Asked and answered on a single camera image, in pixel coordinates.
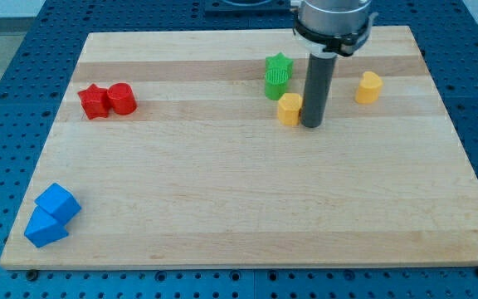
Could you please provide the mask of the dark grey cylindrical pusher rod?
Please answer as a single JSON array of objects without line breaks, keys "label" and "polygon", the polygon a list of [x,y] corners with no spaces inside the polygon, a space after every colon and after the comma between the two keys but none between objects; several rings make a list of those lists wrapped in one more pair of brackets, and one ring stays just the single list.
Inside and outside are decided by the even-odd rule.
[{"label": "dark grey cylindrical pusher rod", "polygon": [[310,54],[300,114],[300,122],[305,127],[316,128],[323,122],[336,60],[334,55],[317,57]]}]

